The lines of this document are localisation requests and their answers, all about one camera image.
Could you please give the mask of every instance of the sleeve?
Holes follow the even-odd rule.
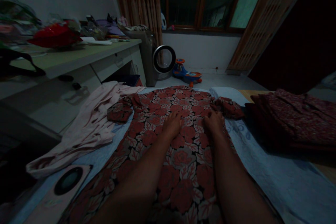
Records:
[[[225,118],[242,119],[245,117],[239,104],[229,98],[219,97],[217,100],[212,100],[211,105],[215,110],[222,112]]]
[[[117,103],[107,110],[107,120],[115,123],[124,124],[132,114],[133,95],[119,99]]]

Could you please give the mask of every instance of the bed sheet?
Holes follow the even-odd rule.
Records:
[[[139,92],[139,94],[145,94],[152,92],[156,89],[162,89],[162,88],[146,88]],[[195,89],[196,91],[203,91],[203,92],[210,92],[209,90],[205,89]],[[86,154],[85,156],[82,156],[75,160],[72,164],[73,165],[93,165],[90,173],[84,180],[82,186],[78,190],[76,196],[83,190],[83,188],[91,181],[91,179],[96,176],[96,174],[103,168],[104,164],[108,161],[108,159],[111,157],[113,152],[117,149],[119,143],[123,139],[125,133],[128,130],[128,127],[131,124],[131,121],[133,119],[134,111],[129,117],[127,123],[122,125],[115,125],[112,132],[115,133],[115,136],[113,137],[113,141],[110,144],[107,144],[91,153]],[[53,184],[55,184],[62,173],[64,172],[65,168],[50,175],[45,179],[45,181],[42,183],[42,185],[37,188],[37,190],[34,192],[34,194],[30,197],[30,199],[24,204],[24,206],[21,208],[21,210],[15,215],[15,217],[9,222],[10,224],[21,224],[23,223],[28,216],[31,214],[31,212],[35,209],[35,207],[38,205],[38,203],[43,199],[43,197],[46,195],[46,193],[52,188]]]
[[[240,106],[249,101],[236,89],[213,87],[210,93],[231,98]],[[313,164],[266,152],[243,120],[225,120],[246,170],[259,184],[285,223],[336,223],[336,187]]]

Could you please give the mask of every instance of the dark red clothing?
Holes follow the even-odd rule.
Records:
[[[282,89],[251,98],[255,107],[246,107],[251,107],[255,119],[269,137],[268,141],[275,147],[335,150],[335,103]]]

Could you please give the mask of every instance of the tiled floor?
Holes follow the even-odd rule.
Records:
[[[266,90],[263,86],[259,85],[255,81],[251,80],[246,76],[235,76],[235,75],[219,75],[219,74],[208,74],[204,73],[202,76],[202,82],[194,84],[194,88],[210,89],[211,87],[231,87],[235,89],[248,89],[248,90]],[[166,80],[160,80],[156,83],[157,88],[166,88],[168,86],[178,86],[178,85],[189,85],[185,83],[182,79],[175,77],[170,77]]]

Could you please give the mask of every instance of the window sill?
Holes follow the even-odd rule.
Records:
[[[241,37],[242,33],[229,33],[229,32],[212,32],[212,31],[195,31],[192,29],[175,29],[175,30],[162,30],[162,33],[168,34],[186,34],[186,35],[202,35],[202,36],[221,36],[221,37]]]

